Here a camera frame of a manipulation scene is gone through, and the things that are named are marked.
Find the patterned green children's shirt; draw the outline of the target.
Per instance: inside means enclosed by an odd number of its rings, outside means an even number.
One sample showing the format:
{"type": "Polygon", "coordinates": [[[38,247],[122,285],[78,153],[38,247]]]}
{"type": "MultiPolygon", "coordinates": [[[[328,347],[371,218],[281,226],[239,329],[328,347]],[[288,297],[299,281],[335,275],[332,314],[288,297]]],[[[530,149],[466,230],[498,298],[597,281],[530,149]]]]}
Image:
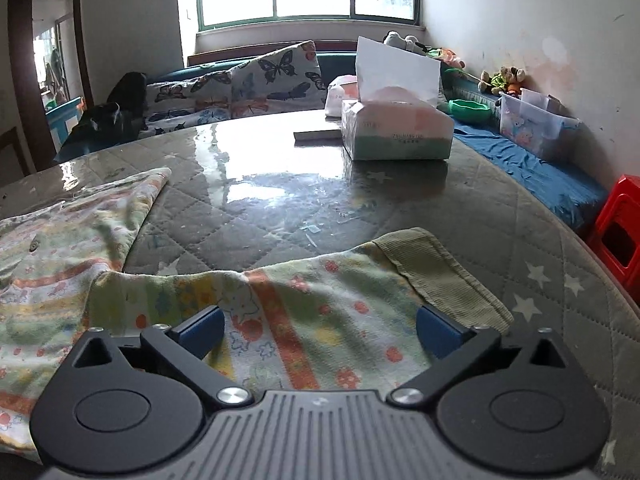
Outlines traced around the patterned green children's shirt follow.
{"type": "Polygon", "coordinates": [[[431,363],[416,338],[424,304],[464,327],[512,324],[502,302],[420,228],[246,272],[127,274],[124,261],[169,175],[145,171],[2,220],[3,452],[36,458],[30,412],[92,326],[134,335],[216,306],[224,336],[208,365],[260,393],[392,390],[431,363]]]}

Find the red plastic stool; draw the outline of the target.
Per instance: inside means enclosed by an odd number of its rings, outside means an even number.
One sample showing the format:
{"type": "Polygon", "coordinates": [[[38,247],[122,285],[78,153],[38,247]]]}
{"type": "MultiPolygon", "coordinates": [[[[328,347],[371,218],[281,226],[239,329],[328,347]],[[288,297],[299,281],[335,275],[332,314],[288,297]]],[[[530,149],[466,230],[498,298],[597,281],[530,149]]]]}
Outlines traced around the red plastic stool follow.
{"type": "Polygon", "coordinates": [[[640,179],[623,174],[588,236],[588,246],[639,302],[640,179]]]}

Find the blue sofa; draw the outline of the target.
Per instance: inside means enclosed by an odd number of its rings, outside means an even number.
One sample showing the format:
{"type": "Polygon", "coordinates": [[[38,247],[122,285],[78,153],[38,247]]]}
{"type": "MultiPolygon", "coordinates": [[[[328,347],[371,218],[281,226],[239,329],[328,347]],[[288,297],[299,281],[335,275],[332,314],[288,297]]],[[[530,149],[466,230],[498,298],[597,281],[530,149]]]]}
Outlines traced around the blue sofa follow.
{"type": "MultiPolygon", "coordinates": [[[[547,162],[520,148],[491,129],[491,124],[491,120],[486,124],[467,124],[456,120],[454,134],[523,185],[574,231],[582,232],[591,226],[605,203],[604,188],[572,165],[547,162]]],[[[156,134],[146,131],[142,126],[138,139],[144,136],[156,134]]],[[[73,143],[68,138],[53,159],[56,164],[104,150],[73,143]]]]}

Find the grey quilted star tablecloth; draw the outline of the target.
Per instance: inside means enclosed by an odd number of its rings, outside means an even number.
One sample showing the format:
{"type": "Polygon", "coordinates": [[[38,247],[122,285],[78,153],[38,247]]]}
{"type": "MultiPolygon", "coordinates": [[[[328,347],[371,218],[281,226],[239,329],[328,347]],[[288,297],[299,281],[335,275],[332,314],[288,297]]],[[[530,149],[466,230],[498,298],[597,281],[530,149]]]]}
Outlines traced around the grey quilted star tablecloth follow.
{"type": "Polygon", "coordinates": [[[295,142],[313,121],[230,120],[108,148],[2,185],[1,213],[167,167],[125,264],[144,274],[244,271],[426,229],[513,313],[516,332],[563,336],[611,414],[600,473],[637,478],[639,311],[584,242],[462,139],[444,162],[353,162],[341,143],[295,142]]]}

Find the clear storage box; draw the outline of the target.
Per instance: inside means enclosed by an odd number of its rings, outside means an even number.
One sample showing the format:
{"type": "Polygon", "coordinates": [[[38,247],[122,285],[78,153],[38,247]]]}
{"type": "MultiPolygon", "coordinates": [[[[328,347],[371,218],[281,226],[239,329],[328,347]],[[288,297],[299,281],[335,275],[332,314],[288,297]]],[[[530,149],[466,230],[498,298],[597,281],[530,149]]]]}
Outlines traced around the clear storage box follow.
{"type": "Polygon", "coordinates": [[[547,162],[566,162],[573,153],[582,123],[562,114],[562,104],[523,89],[516,98],[500,96],[499,133],[547,162]]]}

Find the black bag on sofa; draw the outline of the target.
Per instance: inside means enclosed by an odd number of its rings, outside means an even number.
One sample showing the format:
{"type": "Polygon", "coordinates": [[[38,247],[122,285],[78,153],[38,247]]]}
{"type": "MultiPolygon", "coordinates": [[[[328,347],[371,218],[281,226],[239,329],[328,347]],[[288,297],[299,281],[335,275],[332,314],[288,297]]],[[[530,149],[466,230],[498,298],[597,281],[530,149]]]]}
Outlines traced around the black bag on sofa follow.
{"type": "Polygon", "coordinates": [[[147,85],[145,73],[126,73],[104,103],[84,111],[68,140],[90,148],[137,140],[143,126],[147,85]]]}

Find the blue white cabinet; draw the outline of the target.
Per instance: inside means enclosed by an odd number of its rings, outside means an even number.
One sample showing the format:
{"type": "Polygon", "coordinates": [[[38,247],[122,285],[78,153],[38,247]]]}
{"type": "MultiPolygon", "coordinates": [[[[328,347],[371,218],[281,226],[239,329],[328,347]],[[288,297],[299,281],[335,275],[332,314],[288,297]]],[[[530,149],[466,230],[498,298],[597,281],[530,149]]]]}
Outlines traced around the blue white cabinet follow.
{"type": "Polygon", "coordinates": [[[82,115],[84,98],[78,96],[46,111],[55,151],[58,153],[82,115]]]}

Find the green bowl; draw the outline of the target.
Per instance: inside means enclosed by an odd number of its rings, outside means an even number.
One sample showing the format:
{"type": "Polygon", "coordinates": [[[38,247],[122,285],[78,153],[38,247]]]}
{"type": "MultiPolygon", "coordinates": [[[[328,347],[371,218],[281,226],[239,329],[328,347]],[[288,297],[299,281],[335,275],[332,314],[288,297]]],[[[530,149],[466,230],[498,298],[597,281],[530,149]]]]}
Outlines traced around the green bowl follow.
{"type": "Polygon", "coordinates": [[[486,124],[492,117],[492,110],[488,105],[469,100],[450,100],[448,112],[458,122],[467,124],[486,124]]]}

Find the left butterfly pillow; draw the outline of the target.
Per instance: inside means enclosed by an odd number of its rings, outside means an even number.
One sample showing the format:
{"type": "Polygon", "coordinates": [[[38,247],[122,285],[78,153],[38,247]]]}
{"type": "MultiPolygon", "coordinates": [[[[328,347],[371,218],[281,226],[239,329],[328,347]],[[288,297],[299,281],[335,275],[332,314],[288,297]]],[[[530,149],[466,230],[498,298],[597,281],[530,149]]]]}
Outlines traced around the left butterfly pillow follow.
{"type": "Polygon", "coordinates": [[[146,86],[145,130],[152,134],[224,122],[231,118],[232,80],[215,70],[182,81],[146,86]]]}

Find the butterfly pillow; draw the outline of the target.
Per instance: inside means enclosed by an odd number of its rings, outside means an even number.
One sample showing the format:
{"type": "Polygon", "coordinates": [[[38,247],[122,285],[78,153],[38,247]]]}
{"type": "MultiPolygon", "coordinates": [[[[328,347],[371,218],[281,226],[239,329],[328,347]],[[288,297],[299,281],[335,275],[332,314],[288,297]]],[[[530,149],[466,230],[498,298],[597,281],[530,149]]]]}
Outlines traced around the butterfly pillow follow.
{"type": "Polygon", "coordinates": [[[252,58],[230,70],[231,117],[323,110],[323,81],[313,41],[252,58]]]}
{"type": "Polygon", "coordinates": [[[224,122],[231,118],[232,80],[215,70],[182,81],[146,86],[145,130],[152,134],[224,122]]]}

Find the small plush toys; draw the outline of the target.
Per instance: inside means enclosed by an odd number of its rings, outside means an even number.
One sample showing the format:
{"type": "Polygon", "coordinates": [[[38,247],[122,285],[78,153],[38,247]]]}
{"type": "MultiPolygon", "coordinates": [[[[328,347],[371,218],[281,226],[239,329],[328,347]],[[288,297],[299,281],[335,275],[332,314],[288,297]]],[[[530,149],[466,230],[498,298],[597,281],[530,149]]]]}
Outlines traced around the small plush toys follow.
{"type": "Polygon", "coordinates": [[[479,92],[490,93],[493,96],[505,93],[508,96],[518,98],[522,93],[526,77],[526,71],[515,66],[502,66],[498,72],[493,74],[483,70],[480,73],[477,89],[479,92]]]}

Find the right butterfly pillow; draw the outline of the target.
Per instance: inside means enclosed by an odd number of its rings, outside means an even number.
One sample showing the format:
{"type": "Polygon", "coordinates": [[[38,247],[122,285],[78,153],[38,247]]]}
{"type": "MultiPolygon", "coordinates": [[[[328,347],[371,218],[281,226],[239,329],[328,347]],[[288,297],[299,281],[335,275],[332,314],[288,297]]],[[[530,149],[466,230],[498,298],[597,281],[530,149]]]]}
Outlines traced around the right butterfly pillow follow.
{"type": "Polygon", "coordinates": [[[323,81],[313,41],[252,58],[230,70],[231,117],[323,110],[323,81]]]}

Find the white plush toy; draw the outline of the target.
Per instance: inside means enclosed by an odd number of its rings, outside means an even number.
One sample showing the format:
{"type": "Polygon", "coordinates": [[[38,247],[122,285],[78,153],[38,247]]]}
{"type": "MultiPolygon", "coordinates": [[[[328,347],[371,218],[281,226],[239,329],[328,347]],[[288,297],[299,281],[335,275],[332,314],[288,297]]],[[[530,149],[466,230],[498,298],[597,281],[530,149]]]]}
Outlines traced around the white plush toy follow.
{"type": "Polygon", "coordinates": [[[391,30],[384,37],[383,44],[407,52],[427,56],[426,45],[422,44],[422,42],[418,38],[416,38],[416,36],[408,35],[403,37],[401,36],[401,34],[398,34],[398,32],[394,32],[393,30],[391,30]]]}

